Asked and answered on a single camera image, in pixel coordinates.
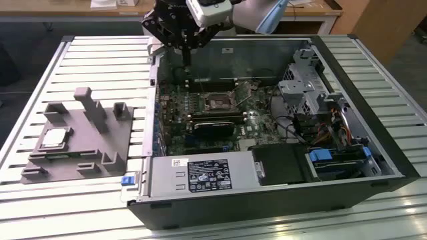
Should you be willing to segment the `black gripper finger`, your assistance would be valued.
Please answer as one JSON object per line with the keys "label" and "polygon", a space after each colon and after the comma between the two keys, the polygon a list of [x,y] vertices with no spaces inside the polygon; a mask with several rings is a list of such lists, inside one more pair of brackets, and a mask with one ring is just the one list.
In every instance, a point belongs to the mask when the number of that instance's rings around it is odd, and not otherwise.
{"label": "black gripper finger", "polygon": [[215,24],[200,30],[199,27],[191,27],[186,30],[186,66],[188,67],[192,62],[191,50],[203,48],[215,35],[222,30],[222,24]]}
{"label": "black gripper finger", "polygon": [[187,66],[187,52],[182,28],[178,17],[174,13],[150,12],[143,19],[142,26],[158,38],[158,40],[170,48],[180,50],[182,65]]}

